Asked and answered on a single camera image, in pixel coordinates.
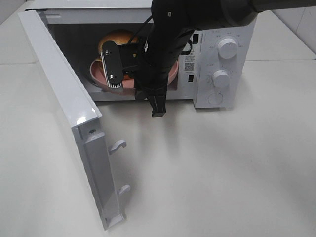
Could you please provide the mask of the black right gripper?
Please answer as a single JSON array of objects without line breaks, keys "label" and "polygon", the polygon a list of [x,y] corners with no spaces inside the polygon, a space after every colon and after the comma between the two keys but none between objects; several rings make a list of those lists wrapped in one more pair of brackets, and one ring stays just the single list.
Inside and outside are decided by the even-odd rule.
[{"label": "black right gripper", "polygon": [[166,32],[155,25],[144,40],[131,31],[123,31],[117,45],[106,41],[102,45],[101,59],[107,86],[122,89],[125,75],[134,79],[138,93],[146,97],[152,107],[152,117],[166,113],[166,95],[169,73],[176,64],[194,30],[182,28]]}]

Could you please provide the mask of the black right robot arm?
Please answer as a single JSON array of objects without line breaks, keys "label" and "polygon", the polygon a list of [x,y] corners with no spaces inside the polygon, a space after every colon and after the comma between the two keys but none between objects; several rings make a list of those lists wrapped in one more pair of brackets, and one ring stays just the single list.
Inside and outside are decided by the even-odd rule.
[{"label": "black right robot arm", "polygon": [[154,0],[153,26],[145,41],[102,45],[101,59],[106,84],[123,87],[131,76],[145,96],[154,117],[166,112],[168,74],[196,30],[242,27],[263,11],[315,6],[313,0]]}]

